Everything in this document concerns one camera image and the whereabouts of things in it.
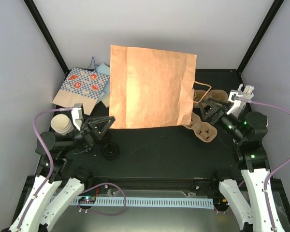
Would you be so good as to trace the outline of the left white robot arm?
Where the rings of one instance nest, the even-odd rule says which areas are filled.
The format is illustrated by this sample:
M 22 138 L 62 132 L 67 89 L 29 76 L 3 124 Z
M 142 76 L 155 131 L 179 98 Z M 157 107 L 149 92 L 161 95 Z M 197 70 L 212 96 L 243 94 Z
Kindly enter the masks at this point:
M 66 158 L 90 151 L 96 143 L 105 143 L 113 116 L 81 116 L 69 119 L 58 114 L 51 120 L 51 131 L 39 134 L 36 153 L 42 158 L 31 192 L 7 232 L 49 232 L 71 201 L 94 188 L 93 175 L 77 168 L 69 175 L 71 161 Z

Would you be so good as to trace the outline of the right black frame post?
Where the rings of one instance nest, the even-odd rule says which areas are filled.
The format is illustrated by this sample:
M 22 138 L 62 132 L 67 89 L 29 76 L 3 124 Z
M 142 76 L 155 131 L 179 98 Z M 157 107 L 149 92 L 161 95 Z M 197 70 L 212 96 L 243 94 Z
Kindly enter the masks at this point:
M 265 18 L 263 19 L 256 35 L 254 36 L 250 46 L 248 47 L 242 61 L 240 62 L 237 73 L 241 75 L 245 70 L 247 64 L 249 63 L 250 59 L 252 58 L 254 52 L 258 48 L 260 42 L 262 41 L 264 35 L 266 34 L 269 26 L 271 25 L 273 19 L 275 18 L 276 14 L 278 13 L 279 9 L 281 8 L 284 0 L 274 0 L 271 7 L 269 8 Z

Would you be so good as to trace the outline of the left paper cup stack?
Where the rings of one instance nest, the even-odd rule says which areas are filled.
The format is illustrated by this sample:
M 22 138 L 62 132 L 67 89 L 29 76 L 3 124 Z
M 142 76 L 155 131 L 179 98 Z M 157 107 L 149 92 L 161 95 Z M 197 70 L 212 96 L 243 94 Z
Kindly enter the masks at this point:
M 64 114 L 58 114 L 51 120 L 51 128 L 61 135 L 66 135 L 73 131 L 71 120 Z

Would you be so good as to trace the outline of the white straws in holder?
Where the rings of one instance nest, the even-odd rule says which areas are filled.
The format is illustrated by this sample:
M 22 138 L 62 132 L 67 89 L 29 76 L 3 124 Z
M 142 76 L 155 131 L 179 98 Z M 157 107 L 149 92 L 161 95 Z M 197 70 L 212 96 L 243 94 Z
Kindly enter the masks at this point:
M 254 97 L 253 90 L 254 90 L 254 87 L 249 86 L 249 85 L 246 85 L 244 87 L 243 84 L 240 84 L 238 87 L 238 91 L 242 92 L 243 98 L 248 99 L 248 100 L 250 100 Z M 246 107 L 246 102 L 242 101 L 240 104 L 240 107 L 234 113 L 236 115 L 236 117 L 239 117 L 239 115 L 243 112 L 245 107 Z

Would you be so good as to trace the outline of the near pulp cup carrier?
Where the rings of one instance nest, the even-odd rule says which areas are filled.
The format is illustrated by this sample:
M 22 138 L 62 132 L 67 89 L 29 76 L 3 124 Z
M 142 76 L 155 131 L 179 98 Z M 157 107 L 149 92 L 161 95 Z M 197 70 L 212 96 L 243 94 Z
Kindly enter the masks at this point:
M 195 136 L 205 143 L 210 143 L 217 136 L 217 129 L 208 122 L 201 121 L 201 118 L 192 113 L 191 122 L 185 128 L 194 131 Z

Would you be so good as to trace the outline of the brown paper bag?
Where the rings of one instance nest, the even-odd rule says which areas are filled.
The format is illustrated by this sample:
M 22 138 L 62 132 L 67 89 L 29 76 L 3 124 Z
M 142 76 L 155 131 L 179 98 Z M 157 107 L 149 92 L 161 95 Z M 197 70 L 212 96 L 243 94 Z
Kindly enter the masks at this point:
M 195 54 L 112 45 L 109 115 L 112 129 L 187 125 L 196 84 Z

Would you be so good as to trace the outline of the small circuit board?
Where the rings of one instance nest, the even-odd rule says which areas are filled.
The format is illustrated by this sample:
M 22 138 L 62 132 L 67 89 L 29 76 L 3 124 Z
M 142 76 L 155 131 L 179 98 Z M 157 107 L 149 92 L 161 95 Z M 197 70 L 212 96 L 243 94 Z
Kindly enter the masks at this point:
M 78 203 L 80 203 L 80 204 L 94 204 L 95 201 L 96 201 L 95 196 L 83 196 L 83 197 L 79 198 Z

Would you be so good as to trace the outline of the left black frame post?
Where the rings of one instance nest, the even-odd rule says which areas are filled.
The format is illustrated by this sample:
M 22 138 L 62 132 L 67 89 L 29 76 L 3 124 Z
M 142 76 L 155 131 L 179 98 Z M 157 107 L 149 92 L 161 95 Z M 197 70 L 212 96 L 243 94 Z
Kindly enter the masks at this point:
M 38 26 L 40 32 L 42 33 L 46 43 L 51 49 L 54 57 L 56 58 L 59 66 L 61 67 L 65 76 L 70 72 L 63 56 L 61 55 L 47 25 L 45 24 L 43 17 L 41 16 L 35 2 L 33 0 L 24 0 L 26 7 L 28 8 L 30 14 L 32 15 L 36 25 Z

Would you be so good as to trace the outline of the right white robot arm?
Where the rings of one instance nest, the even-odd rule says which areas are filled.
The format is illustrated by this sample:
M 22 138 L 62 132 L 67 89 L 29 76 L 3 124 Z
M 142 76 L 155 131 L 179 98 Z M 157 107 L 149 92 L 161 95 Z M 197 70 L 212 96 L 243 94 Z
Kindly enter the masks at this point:
M 222 194 L 230 205 L 242 232 L 282 232 L 270 181 L 270 166 L 262 141 L 268 132 L 267 116 L 249 112 L 239 120 L 229 112 L 228 103 L 209 98 L 202 100 L 202 118 L 219 125 L 234 139 L 235 160 L 246 185 L 249 200 L 242 195 L 233 179 L 216 178 L 211 191 Z

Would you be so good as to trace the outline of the far pulp cup carrier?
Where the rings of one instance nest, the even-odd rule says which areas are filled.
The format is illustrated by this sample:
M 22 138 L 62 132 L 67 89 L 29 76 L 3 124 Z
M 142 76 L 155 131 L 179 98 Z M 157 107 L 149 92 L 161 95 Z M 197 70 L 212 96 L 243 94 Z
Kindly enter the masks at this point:
M 194 90 L 194 96 L 193 99 L 194 101 L 199 101 L 200 98 L 206 93 L 205 90 Z M 224 102 L 228 101 L 228 97 L 229 95 L 221 89 L 214 89 L 208 92 L 208 94 L 205 95 L 205 97 L 203 98 L 203 100 L 207 100 L 208 98 L 215 98 L 215 99 L 219 99 L 222 100 Z

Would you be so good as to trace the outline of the near black lid stack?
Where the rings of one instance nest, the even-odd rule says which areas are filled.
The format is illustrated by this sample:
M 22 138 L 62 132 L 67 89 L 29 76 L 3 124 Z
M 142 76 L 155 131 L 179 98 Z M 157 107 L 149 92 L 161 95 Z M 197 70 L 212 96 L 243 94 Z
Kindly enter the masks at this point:
M 102 148 L 102 155 L 106 160 L 114 160 L 119 154 L 119 146 L 115 143 L 106 143 Z

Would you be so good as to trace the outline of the pulp cup carrier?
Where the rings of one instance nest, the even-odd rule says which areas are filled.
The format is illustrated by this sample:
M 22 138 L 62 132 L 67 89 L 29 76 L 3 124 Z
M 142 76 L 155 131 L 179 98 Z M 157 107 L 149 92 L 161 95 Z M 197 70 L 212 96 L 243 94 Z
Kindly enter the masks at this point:
M 205 143 L 210 143 L 217 136 L 217 129 L 208 122 L 201 121 L 201 118 L 192 113 L 191 122 L 185 128 L 194 131 L 195 136 Z
M 194 96 L 193 99 L 194 101 L 199 101 L 200 98 L 206 93 L 205 90 L 194 90 Z M 205 97 L 203 98 L 203 100 L 207 100 L 208 98 L 215 98 L 215 99 L 219 99 L 222 100 L 224 102 L 228 101 L 228 97 L 229 95 L 221 89 L 214 89 L 208 92 L 208 94 L 205 95 Z

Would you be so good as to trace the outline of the blue checkered paper bag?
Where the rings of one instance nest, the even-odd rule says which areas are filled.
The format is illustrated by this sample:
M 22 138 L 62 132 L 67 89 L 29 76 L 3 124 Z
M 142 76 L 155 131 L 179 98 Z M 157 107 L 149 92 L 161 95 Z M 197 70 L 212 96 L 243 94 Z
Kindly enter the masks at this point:
M 109 75 L 72 68 L 52 103 L 67 108 L 81 103 L 84 113 L 90 115 L 109 79 Z

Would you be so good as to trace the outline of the tan paper bag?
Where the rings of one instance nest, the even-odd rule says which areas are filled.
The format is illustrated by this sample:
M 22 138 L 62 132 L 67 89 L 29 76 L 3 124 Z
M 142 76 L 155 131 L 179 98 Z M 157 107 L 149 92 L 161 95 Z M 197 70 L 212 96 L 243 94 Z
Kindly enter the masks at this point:
M 104 97 L 103 97 L 103 99 L 101 101 L 104 104 L 104 106 L 106 108 L 108 108 L 109 105 L 110 105 L 110 95 L 109 94 L 104 95 Z

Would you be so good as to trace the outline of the light blue paper bag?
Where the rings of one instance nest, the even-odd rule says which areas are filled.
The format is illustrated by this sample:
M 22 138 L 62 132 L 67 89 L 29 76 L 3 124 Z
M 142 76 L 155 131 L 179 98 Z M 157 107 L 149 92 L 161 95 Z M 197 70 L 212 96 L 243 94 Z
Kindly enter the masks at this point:
M 90 65 L 87 68 L 88 70 L 89 70 L 89 68 L 91 67 L 92 64 L 94 65 L 95 72 L 110 76 L 110 67 L 109 66 L 107 66 L 104 63 L 101 63 L 100 65 L 97 65 L 96 62 L 95 62 L 94 57 L 92 57 Z M 98 102 L 101 102 L 103 97 L 104 97 L 104 95 L 106 95 L 106 94 L 110 94 L 110 79 L 107 81 L 106 85 L 104 86 L 103 91 L 102 91 L 102 93 L 101 93 L 101 95 L 100 95 L 100 97 L 98 99 Z

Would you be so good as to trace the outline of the black frame post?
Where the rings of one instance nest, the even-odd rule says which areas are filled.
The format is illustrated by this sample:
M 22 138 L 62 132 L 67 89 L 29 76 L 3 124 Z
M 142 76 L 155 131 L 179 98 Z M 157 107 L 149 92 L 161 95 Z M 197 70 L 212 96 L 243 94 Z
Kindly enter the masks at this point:
M 42 33 L 46 43 L 51 49 L 54 57 L 56 58 L 59 66 L 61 67 L 65 76 L 70 72 L 63 56 L 61 55 L 47 25 L 45 24 L 43 17 L 41 16 L 35 2 L 33 0 L 24 0 L 26 7 L 28 8 L 30 14 L 32 15 L 36 25 L 38 26 L 40 32 Z
M 250 59 L 252 58 L 254 52 L 258 48 L 260 42 L 262 41 L 264 35 L 266 34 L 269 26 L 271 25 L 273 19 L 275 18 L 276 14 L 278 13 L 279 9 L 281 8 L 284 0 L 274 0 L 271 7 L 269 8 L 265 18 L 263 19 L 256 35 L 254 36 L 250 46 L 248 47 L 242 61 L 240 62 L 237 73 L 241 75 L 245 70 L 247 64 L 249 63 Z

